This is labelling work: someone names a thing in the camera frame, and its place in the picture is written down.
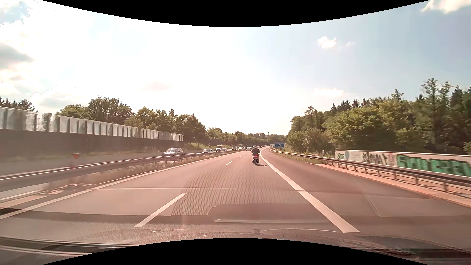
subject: dark car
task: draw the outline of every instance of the dark car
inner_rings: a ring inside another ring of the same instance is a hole
[[[178,155],[183,155],[183,150],[181,148],[169,148],[167,151],[162,153],[163,157]]]

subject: road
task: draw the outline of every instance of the road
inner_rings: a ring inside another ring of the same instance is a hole
[[[471,248],[471,209],[261,152],[243,151],[91,190],[0,203],[0,235],[146,244],[189,232],[301,229]]]

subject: car hood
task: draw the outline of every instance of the car hood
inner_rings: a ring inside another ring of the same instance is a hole
[[[380,253],[426,264],[440,264],[438,263],[439,261],[453,262],[456,260],[471,259],[471,253],[468,250],[455,249],[433,242],[386,235],[349,234],[302,228],[255,228],[252,231],[219,232],[212,231],[209,227],[202,227],[200,229],[165,230],[121,229],[97,232],[96,234],[88,236],[88,238],[78,239],[79,242],[23,240],[2,237],[0,238],[0,249],[16,248],[30,252],[34,252],[35,250],[38,252],[50,250],[85,255],[143,244],[219,238],[260,238],[311,242]],[[125,241],[129,243],[120,244],[119,242],[123,242],[123,239],[128,239]]]

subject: motorcyclist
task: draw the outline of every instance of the motorcyclist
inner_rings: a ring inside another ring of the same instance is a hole
[[[260,153],[260,150],[256,147],[252,148],[252,156],[255,156]]]

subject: metal guardrail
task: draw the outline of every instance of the metal guardrail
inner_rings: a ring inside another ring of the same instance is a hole
[[[70,177],[76,177],[86,174],[98,173],[106,170],[112,169],[119,169],[123,167],[129,166],[137,166],[137,165],[144,165],[144,164],[151,164],[157,163],[162,161],[177,161],[181,159],[193,158],[193,157],[202,157],[202,156],[220,156],[228,153],[235,153],[241,150],[228,150],[222,152],[212,152],[212,153],[192,153],[192,154],[183,154],[177,156],[159,156],[159,157],[146,157],[146,158],[136,158],[136,159],[128,159],[128,160],[120,160],[120,161],[112,161],[112,162],[103,162],[103,163],[96,163],[96,164],[88,164],[88,165],[80,165],[74,168],[60,168],[60,169],[53,169],[53,170],[46,170],[37,173],[18,173],[18,174],[10,174],[8,177],[0,178],[0,182],[3,180],[14,180],[21,177],[42,177],[48,179],[65,179]]]
[[[458,175],[431,172],[431,171],[426,171],[426,170],[412,169],[412,168],[405,168],[405,167],[379,165],[379,164],[373,164],[373,163],[367,163],[367,162],[357,162],[357,161],[336,159],[336,158],[330,158],[330,157],[319,157],[319,156],[313,156],[313,155],[289,153],[289,152],[274,150],[273,148],[270,148],[270,151],[275,152],[275,153],[280,153],[280,154],[296,156],[296,157],[317,159],[317,160],[325,161],[327,164],[331,163],[333,166],[336,166],[335,164],[337,164],[338,167],[340,167],[340,164],[345,165],[345,167],[347,167],[347,165],[351,165],[351,166],[354,166],[355,171],[357,170],[357,167],[360,167],[360,168],[364,168],[365,173],[367,173],[366,171],[367,169],[372,169],[372,170],[377,171],[378,176],[381,176],[381,171],[388,172],[393,175],[394,180],[397,180],[396,174],[403,174],[403,175],[413,177],[415,180],[415,184],[418,184],[419,179],[441,182],[443,183],[443,190],[445,191],[447,191],[448,184],[471,188],[471,177],[466,177],[466,176],[458,176]]]

